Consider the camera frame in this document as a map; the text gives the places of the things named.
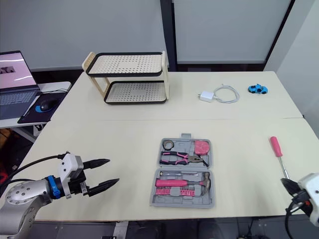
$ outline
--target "table surface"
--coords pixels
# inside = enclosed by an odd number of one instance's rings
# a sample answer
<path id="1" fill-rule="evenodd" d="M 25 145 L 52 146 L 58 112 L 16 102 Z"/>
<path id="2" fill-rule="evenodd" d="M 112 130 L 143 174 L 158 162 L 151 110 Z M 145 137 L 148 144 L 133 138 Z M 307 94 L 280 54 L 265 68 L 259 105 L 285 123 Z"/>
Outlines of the table surface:
<path id="1" fill-rule="evenodd" d="M 150 206 L 160 141 L 192 133 L 213 146 L 216 205 L 212 209 Z M 291 197 L 280 182 L 278 159 L 269 143 L 277 136 L 291 179 L 319 168 L 319 140 L 304 119 L 72 120 L 47 124 L 22 165 L 70 151 L 83 161 L 108 158 L 86 170 L 87 184 L 120 178 L 91 198 L 81 194 L 41 208 L 37 220 L 122 221 L 283 215 Z M 28 168 L 16 178 L 58 176 L 58 159 Z"/>
<path id="2" fill-rule="evenodd" d="M 140 78 L 109 78 L 112 80 Z M 79 77 L 52 120 L 214 120 L 302 118 L 274 72 L 169 72 L 170 99 L 164 104 L 108 105 L 85 73 Z M 266 95 L 251 94 L 250 85 L 267 86 Z M 198 93 L 222 84 L 234 87 L 240 100 L 233 104 L 200 101 Z M 230 90 L 217 95 L 234 99 Z"/>
<path id="3" fill-rule="evenodd" d="M 68 81 L 63 82 L 53 82 L 53 83 L 43 83 L 38 84 L 40 91 L 47 92 L 47 91 L 55 91 L 59 89 L 67 89 L 69 90 L 71 88 L 71 83 Z M 36 100 L 39 98 L 35 97 L 33 102 L 30 104 L 30 107 L 36 102 Z M 12 118 L 12 119 L 1 119 L 0 120 L 0 128 L 13 128 L 13 127 L 22 127 L 22 126 L 29 126 L 29 125 L 35 125 L 35 124 L 41 124 L 41 122 L 31 122 L 31 123 L 18 123 L 18 118 Z"/>

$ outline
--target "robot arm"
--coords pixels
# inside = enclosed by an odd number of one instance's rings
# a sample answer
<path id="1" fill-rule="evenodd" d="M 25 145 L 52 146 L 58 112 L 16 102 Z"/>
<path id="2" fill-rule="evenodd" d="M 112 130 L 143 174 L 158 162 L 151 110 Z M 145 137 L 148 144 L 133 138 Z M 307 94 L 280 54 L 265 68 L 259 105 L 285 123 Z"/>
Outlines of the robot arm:
<path id="1" fill-rule="evenodd" d="M 286 178 L 282 178 L 281 182 L 297 206 L 292 212 L 296 209 L 303 210 L 310 221 L 319 227 L 319 173 L 311 173 L 298 183 Z"/>
<path id="2" fill-rule="evenodd" d="M 71 153 L 64 155 L 59 165 L 59 178 L 48 176 L 41 180 L 27 181 L 13 186 L 5 196 L 0 209 L 0 235 L 13 235 L 11 239 L 26 238 L 38 210 L 54 199 L 82 193 L 89 197 L 104 192 L 119 179 L 100 183 L 94 188 L 85 184 L 85 169 L 99 167 L 108 159 L 95 159 L 82 162 L 80 156 Z"/>

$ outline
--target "table leg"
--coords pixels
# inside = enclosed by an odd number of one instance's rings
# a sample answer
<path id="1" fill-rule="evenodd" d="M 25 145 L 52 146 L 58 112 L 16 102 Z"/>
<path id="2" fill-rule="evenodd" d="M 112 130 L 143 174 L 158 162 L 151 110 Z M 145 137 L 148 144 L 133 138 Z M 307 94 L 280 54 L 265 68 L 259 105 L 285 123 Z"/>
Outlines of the table leg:
<path id="1" fill-rule="evenodd" d="M 32 143 L 35 142 L 36 137 L 31 134 L 29 131 L 25 130 L 23 127 L 15 127 L 11 128 L 14 132 L 20 134 L 22 137 L 26 138 L 27 140 L 31 141 Z"/>
<path id="2" fill-rule="evenodd" d="M 113 236 L 117 239 L 125 239 L 129 221 L 118 222 L 115 225 Z"/>

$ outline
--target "pink tool set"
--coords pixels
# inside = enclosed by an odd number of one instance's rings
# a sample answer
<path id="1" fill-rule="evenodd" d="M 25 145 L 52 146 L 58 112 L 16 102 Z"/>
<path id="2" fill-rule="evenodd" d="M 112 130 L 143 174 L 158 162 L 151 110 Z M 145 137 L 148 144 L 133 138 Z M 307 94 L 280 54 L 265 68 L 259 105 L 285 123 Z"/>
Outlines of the pink tool set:
<path id="1" fill-rule="evenodd" d="M 211 208 L 215 203 L 212 146 L 208 139 L 164 138 L 151 192 L 151 206 Z"/>

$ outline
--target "hammer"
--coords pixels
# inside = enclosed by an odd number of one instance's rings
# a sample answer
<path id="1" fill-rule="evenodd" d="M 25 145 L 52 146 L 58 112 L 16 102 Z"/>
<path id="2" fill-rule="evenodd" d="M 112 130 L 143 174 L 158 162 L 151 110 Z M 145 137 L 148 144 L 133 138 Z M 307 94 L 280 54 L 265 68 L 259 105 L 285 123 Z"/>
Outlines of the hammer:
<path id="1" fill-rule="evenodd" d="M 155 186 L 157 186 L 157 187 L 185 187 L 187 185 L 201 185 L 201 186 L 204 186 L 204 190 L 202 191 L 201 194 L 205 195 L 205 193 L 207 193 L 209 188 L 210 188 L 209 172 L 204 172 L 203 176 L 204 176 L 204 180 L 201 182 L 192 182 L 192 181 L 187 181 L 187 180 L 174 180 L 174 179 L 169 179 L 169 180 L 158 179 L 158 180 L 156 180 Z"/>

